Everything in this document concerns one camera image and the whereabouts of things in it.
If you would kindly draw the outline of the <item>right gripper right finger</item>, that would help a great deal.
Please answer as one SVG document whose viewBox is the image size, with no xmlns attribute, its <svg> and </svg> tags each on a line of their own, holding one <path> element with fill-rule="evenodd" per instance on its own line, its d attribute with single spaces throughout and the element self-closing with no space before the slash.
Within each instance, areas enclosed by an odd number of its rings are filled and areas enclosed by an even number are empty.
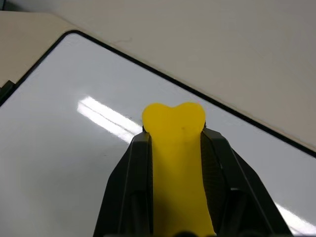
<svg viewBox="0 0 316 237">
<path fill-rule="evenodd" d="M 263 182 L 217 131 L 200 134 L 203 186 L 217 237 L 293 237 Z"/>
</svg>

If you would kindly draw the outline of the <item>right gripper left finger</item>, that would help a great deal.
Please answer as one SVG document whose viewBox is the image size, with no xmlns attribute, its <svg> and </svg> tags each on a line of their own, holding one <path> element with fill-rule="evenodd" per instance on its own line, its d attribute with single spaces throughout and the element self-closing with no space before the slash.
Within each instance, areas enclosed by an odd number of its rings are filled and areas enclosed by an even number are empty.
<svg viewBox="0 0 316 237">
<path fill-rule="evenodd" d="M 152 145 L 143 131 L 108 178 L 93 237 L 152 236 L 153 213 Z"/>
</svg>

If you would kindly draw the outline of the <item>yellow and black eraser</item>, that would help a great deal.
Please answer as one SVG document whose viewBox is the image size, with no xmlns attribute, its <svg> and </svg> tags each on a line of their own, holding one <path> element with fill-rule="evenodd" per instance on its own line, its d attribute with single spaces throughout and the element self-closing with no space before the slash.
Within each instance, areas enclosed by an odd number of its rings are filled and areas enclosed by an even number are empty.
<svg viewBox="0 0 316 237">
<path fill-rule="evenodd" d="M 152 141 L 154 234 L 215 234 L 202 178 L 203 107 L 192 102 L 176 107 L 154 103 L 144 109 L 142 121 Z"/>
</svg>

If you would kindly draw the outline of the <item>black-framed tabletop whiteboard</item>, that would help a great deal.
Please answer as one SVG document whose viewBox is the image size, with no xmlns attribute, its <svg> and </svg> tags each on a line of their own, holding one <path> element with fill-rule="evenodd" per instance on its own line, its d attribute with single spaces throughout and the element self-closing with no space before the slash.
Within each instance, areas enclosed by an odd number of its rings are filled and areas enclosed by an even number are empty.
<svg viewBox="0 0 316 237">
<path fill-rule="evenodd" d="M 290 230 L 316 235 L 316 155 L 70 31 L 0 101 L 0 237 L 92 237 L 107 180 L 155 102 L 201 104 Z"/>
</svg>

